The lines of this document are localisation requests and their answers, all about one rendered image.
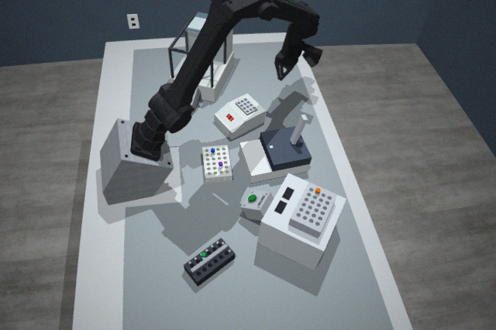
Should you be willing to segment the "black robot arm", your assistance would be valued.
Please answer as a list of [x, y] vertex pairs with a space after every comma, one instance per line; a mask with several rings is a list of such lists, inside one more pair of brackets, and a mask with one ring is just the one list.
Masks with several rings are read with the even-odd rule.
[[130, 148], [132, 154], [158, 161], [161, 146], [165, 141], [165, 132], [176, 133], [191, 121], [193, 111], [191, 102], [195, 90], [226, 37], [241, 19], [259, 16], [267, 21], [277, 18], [293, 22], [288, 26], [285, 39], [290, 43], [301, 45], [290, 44], [286, 58], [296, 61], [303, 50], [305, 53], [302, 56], [310, 67], [319, 63], [322, 50], [302, 41], [318, 32], [320, 18], [305, 2], [297, 3], [292, 0], [210, 1], [212, 4], [205, 24], [174, 82], [161, 85], [160, 90], [148, 103], [151, 109], [146, 113], [144, 123], [135, 122], [133, 125]]

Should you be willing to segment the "grey bench mat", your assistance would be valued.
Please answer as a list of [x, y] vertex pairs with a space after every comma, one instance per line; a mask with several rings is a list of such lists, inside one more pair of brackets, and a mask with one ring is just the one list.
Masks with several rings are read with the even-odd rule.
[[[182, 202], [126, 207], [122, 330], [394, 330], [336, 165], [298, 65], [282, 81], [283, 42], [234, 43], [234, 61], [215, 102], [199, 102], [170, 133], [179, 147]], [[168, 48], [134, 50], [129, 120], [170, 83]], [[230, 139], [214, 120], [249, 94], [265, 122]], [[286, 176], [250, 183], [239, 143], [308, 121], [312, 161], [292, 174], [346, 198], [315, 270], [257, 243], [260, 225], [240, 216], [251, 190], [275, 198]], [[232, 181], [205, 183], [202, 147], [228, 146]], [[222, 238], [235, 259], [199, 286], [184, 264]]]

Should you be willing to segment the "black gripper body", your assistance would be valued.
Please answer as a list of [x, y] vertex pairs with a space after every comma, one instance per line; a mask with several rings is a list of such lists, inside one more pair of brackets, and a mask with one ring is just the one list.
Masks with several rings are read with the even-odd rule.
[[289, 66], [289, 67], [295, 66], [295, 64], [298, 62], [298, 59], [296, 61], [293, 61], [286, 58], [290, 44], [295, 46], [301, 45], [300, 43], [299, 44], [290, 43], [286, 39], [284, 39], [284, 44], [282, 46], [281, 51], [276, 55], [275, 62], [278, 62], [279, 64], [283, 64], [284, 66]]

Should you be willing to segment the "white block with round holes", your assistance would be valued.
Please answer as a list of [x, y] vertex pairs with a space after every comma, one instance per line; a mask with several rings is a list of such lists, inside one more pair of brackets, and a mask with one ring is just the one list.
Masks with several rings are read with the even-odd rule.
[[251, 96], [245, 94], [226, 103], [215, 113], [215, 122], [230, 139], [234, 139], [264, 123], [265, 115], [266, 110]]

